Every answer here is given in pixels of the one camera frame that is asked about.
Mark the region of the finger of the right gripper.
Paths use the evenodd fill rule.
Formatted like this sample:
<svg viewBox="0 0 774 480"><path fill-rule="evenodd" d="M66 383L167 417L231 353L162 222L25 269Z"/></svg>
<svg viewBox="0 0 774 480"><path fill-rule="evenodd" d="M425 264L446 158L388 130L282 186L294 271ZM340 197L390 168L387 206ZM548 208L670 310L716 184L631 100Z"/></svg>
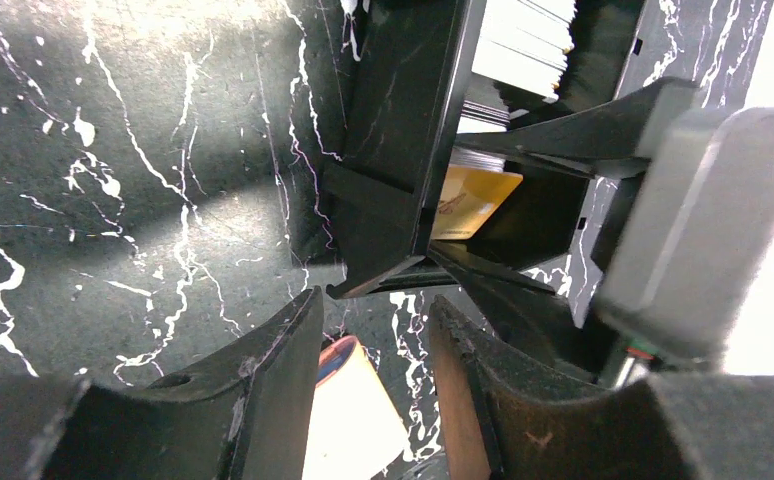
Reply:
<svg viewBox="0 0 774 480"><path fill-rule="evenodd" d="M557 164L582 175L623 179L648 169L670 125L693 107L698 86L665 77L624 97L500 133L465 133L455 145L529 165Z"/></svg>
<svg viewBox="0 0 774 480"><path fill-rule="evenodd" d="M549 285L443 242L428 257L466 290L505 343L587 382L599 379L618 334L589 314L578 327L567 299Z"/></svg>

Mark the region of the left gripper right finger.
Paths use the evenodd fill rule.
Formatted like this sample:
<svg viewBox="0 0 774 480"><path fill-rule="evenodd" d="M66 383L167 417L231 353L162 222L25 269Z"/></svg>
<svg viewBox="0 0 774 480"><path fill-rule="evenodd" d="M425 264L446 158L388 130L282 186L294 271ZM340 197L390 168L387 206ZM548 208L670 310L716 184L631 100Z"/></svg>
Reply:
<svg viewBox="0 0 774 480"><path fill-rule="evenodd" d="M652 374L604 390L429 312L454 479L774 479L774 376Z"/></svg>

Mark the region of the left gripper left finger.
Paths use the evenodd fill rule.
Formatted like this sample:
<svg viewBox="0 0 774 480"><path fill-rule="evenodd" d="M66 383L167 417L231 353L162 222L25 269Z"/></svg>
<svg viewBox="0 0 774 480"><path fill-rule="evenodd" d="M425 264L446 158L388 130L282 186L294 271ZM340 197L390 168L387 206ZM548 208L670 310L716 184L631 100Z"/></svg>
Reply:
<svg viewBox="0 0 774 480"><path fill-rule="evenodd" d="M306 290L144 388L0 377L0 479L298 479L323 321Z"/></svg>

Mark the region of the gold credit card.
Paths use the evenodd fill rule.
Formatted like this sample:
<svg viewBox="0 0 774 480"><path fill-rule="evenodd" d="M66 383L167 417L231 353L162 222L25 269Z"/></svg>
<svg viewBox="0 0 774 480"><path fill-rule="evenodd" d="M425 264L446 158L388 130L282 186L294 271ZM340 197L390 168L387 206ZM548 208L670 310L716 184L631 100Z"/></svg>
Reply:
<svg viewBox="0 0 774 480"><path fill-rule="evenodd" d="M518 173L450 165L437 204L432 239L470 239L522 180Z"/></svg>

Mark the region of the black card tray box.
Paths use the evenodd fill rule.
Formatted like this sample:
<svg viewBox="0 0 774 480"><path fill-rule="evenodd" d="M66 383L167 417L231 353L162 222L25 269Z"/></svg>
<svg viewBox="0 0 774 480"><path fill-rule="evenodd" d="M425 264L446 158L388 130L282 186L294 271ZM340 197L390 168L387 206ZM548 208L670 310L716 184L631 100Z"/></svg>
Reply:
<svg viewBox="0 0 774 480"><path fill-rule="evenodd" d="M489 225L452 243L464 262L522 271L568 252L588 188L587 136L556 133L615 98L643 10L640 1L580 1L575 64L564 100L526 127L462 134L470 51L482 1L377 1L369 13L343 152L319 184L333 241L346 267L327 287L335 299L450 283L433 256L434 220L454 147L506 156L526 175Z"/></svg>

